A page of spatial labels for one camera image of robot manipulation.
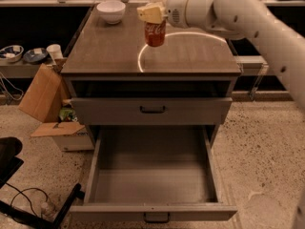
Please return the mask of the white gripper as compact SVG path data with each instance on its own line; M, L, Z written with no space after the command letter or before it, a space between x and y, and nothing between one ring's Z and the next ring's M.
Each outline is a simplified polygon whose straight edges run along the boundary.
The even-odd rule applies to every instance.
M189 27L186 18L188 1L167 0L166 8L162 2L149 3L138 7L137 15L141 21L152 24L161 24L167 18L173 27L186 29Z

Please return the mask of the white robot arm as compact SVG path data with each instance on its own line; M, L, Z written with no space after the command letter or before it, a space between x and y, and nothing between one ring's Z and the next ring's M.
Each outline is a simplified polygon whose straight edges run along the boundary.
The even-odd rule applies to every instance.
M152 0L137 9L142 21L168 21L227 39L248 39L291 98L305 109L305 38L277 19L261 0Z

